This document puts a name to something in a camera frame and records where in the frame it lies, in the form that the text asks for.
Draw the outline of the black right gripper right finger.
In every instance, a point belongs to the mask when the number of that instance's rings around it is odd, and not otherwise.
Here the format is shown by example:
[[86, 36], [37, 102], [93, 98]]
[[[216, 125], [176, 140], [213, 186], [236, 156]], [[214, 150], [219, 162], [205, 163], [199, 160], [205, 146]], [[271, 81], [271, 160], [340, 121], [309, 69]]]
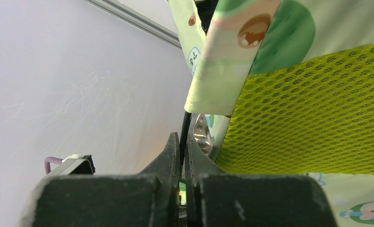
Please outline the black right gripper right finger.
[[190, 227], [335, 227], [325, 193], [305, 175], [225, 173], [184, 140], [187, 223]]

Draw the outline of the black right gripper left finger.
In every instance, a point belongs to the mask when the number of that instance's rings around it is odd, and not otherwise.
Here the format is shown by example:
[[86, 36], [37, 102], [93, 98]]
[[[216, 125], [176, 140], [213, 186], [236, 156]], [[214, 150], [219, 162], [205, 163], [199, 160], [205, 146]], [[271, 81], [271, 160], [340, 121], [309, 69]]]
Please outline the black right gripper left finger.
[[32, 191], [20, 227], [176, 227], [180, 147], [169, 135], [163, 151], [134, 175], [60, 175]]

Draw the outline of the long black tent pole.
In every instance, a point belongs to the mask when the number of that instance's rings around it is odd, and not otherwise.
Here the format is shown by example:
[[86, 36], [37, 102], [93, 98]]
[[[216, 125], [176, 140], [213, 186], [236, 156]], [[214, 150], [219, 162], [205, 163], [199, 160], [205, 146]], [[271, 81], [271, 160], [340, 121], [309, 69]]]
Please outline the long black tent pole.
[[185, 158], [185, 148], [188, 139], [189, 127], [191, 124], [191, 113], [185, 112], [182, 123], [182, 130], [180, 135], [180, 175], [182, 175], [184, 158]]

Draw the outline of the green avocado-print pet tent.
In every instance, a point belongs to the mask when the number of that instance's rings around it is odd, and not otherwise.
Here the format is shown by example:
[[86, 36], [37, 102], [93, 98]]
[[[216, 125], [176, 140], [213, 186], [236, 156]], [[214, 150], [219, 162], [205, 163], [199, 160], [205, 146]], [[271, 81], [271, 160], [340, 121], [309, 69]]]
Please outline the green avocado-print pet tent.
[[303, 174], [374, 227], [374, 0], [170, 0], [215, 163]]

